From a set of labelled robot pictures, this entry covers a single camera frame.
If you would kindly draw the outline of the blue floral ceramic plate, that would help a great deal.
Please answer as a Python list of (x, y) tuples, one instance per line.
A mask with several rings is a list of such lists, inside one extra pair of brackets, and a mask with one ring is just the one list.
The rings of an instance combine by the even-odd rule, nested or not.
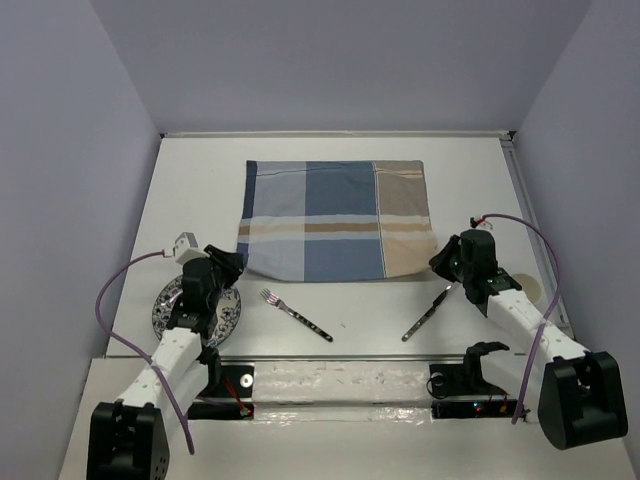
[[(176, 302), (182, 295), (182, 276), (172, 279), (157, 295), (151, 311), (153, 331), (161, 339), (163, 331), (170, 319), (170, 314)], [(232, 286), (225, 290), (216, 309), (217, 324), (203, 342), (206, 347), (219, 347), (236, 328), (242, 309), (242, 301), (238, 288)]]

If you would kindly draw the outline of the silver fork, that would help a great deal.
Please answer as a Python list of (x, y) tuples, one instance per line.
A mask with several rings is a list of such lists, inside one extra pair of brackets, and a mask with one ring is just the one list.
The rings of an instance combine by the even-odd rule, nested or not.
[(312, 330), (315, 334), (319, 335), (325, 341), (330, 343), (334, 341), (334, 338), (330, 334), (328, 334), (325, 330), (321, 329), (315, 323), (313, 323), (312, 321), (310, 321), (309, 319), (301, 315), (296, 310), (290, 308), (282, 298), (272, 293), (269, 289), (263, 289), (260, 292), (260, 295), (269, 305), (291, 316), (292, 318), (300, 322), (302, 325)]

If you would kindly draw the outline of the dark teal cup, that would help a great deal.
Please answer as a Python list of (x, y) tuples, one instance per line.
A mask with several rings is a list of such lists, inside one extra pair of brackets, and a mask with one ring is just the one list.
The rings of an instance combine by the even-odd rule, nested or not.
[(524, 273), (513, 274), (512, 277), (531, 303), (537, 304), (542, 299), (542, 286), (534, 277)]

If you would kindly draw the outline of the blue beige plaid cloth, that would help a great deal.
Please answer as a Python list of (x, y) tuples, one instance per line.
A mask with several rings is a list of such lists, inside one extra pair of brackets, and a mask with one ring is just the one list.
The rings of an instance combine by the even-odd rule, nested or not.
[(438, 250), (424, 165), (249, 160), (237, 249), (247, 270), (282, 282), (420, 273)]

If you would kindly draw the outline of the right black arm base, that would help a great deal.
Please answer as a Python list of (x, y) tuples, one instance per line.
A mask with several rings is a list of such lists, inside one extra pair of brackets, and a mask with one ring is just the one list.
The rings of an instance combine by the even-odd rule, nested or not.
[(511, 418), (516, 409), (514, 398), (484, 380), (472, 381), (462, 364), (431, 364), (426, 390), (435, 420)]

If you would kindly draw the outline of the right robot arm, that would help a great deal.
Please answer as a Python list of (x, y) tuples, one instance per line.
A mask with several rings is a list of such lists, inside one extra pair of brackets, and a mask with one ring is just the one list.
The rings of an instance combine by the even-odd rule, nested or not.
[(589, 351), (544, 318), (498, 265), (491, 233), (471, 229), (451, 236), (429, 265), (439, 277), (461, 284), (466, 299), (530, 354), (523, 375), (542, 374), (537, 417), (555, 448), (627, 435), (617, 361), (605, 351)]

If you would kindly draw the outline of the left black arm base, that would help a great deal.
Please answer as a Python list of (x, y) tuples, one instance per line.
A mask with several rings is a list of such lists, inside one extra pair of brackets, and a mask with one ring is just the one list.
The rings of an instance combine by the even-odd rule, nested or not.
[(228, 363), (221, 367), (220, 380), (209, 383), (188, 409), (189, 420), (250, 421), (255, 386), (253, 364)]

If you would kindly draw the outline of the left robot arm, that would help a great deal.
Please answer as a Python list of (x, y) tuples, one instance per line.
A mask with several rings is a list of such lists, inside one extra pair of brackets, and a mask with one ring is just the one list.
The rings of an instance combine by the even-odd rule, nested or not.
[(222, 363), (211, 338), (219, 303), (244, 270), (241, 254), (212, 245), (176, 242), (162, 257), (182, 268), (175, 292), (159, 296), (153, 309), (162, 329), (148, 354), (120, 334), (107, 334), (145, 362), (135, 380), (112, 402), (99, 403), (90, 419), (86, 476), (89, 479), (163, 479), (169, 471), (170, 429), (178, 426), (195, 451), (188, 409), (215, 392)]

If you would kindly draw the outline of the silver table knife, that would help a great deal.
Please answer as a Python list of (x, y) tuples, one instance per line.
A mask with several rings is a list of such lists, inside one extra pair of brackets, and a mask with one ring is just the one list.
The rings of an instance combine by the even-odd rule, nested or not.
[(429, 309), (402, 335), (401, 341), (407, 342), (438, 310), (440, 305), (446, 300), (453, 285), (448, 285), (432, 302)]

